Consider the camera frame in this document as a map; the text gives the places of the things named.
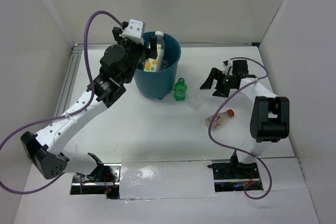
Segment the crushed clear plastic bottle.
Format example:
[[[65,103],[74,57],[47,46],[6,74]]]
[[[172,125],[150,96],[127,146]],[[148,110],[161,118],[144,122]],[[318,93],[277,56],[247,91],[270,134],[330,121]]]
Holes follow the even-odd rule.
[[[167,60],[159,62],[158,60],[148,59],[138,65],[138,69],[145,72],[158,72],[167,69],[170,63]]]

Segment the clear bottle white cap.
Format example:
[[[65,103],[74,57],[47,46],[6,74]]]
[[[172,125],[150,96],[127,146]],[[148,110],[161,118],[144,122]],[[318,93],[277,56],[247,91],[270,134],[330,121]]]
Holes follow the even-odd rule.
[[[206,97],[207,92],[205,90],[196,90],[189,96],[187,105],[193,110],[198,110]]]

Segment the green plastic bottle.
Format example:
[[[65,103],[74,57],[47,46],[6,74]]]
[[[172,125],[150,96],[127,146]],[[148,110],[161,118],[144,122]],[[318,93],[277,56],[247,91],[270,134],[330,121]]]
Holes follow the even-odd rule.
[[[184,78],[179,78],[174,85],[174,99],[176,101],[184,101],[186,98],[187,85]]]

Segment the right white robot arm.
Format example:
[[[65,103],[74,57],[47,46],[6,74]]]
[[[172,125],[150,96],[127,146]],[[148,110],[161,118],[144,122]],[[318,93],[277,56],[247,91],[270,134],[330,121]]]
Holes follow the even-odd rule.
[[[223,62],[225,69],[212,68],[200,90],[214,88],[214,97],[225,98],[228,103],[235,95],[242,93],[253,104],[249,131],[251,139],[234,151],[229,161],[229,172],[235,178],[251,170],[257,158],[273,143],[285,139],[290,130],[290,102],[269,91],[258,77],[248,70],[249,58],[235,57]]]

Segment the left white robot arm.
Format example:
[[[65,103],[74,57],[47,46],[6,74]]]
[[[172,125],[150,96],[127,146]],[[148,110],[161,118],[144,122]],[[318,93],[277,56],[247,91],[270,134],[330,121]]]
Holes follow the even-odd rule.
[[[100,59],[99,74],[93,83],[61,118],[36,133],[25,132],[20,140],[28,158],[45,179],[53,179],[66,170],[69,158],[65,145],[88,122],[111,107],[126,91],[140,63],[157,56],[157,38],[148,42],[118,27],[113,29],[117,44],[109,46]]]

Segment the teal plastic bin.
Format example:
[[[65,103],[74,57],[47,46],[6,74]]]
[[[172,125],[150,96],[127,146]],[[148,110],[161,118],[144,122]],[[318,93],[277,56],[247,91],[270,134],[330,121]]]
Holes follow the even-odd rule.
[[[179,42],[171,35],[165,33],[163,39],[166,44],[164,60],[167,68],[158,72],[144,71],[144,64],[138,65],[134,79],[140,93],[149,99],[162,100],[168,95],[175,84],[177,65],[181,58]]]

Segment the small bottle red cap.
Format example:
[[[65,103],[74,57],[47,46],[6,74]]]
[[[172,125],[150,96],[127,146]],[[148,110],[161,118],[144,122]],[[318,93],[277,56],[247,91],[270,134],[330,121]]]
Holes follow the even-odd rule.
[[[205,120],[205,125],[206,127],[209,127],[211,120],[214,119],[213,124],[211,126],[211,131],[218,130],[220,127],[227,124],[234,117],[234,115],[235,115],[234,111],[232,109],[228,109],[224,112],[218,113],[216,117],[214,116],[208,117]]]

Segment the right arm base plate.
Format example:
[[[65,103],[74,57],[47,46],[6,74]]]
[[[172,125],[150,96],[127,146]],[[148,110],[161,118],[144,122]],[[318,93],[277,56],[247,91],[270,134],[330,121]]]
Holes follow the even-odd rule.
[[[243,167],[234,167],[230,161],[212,162],[207,165],[211,169],[214,178],[216,193],[229,191],[263,190],[260,175],[256,163]]]

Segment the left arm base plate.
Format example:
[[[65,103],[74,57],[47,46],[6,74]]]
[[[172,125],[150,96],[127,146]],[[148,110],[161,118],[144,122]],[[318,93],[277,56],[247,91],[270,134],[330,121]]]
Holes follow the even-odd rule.
[[[71,195],[103,195],[107,199],[119,199],[121,163],[105,163],[104,169],[95,175],[73,174]]]

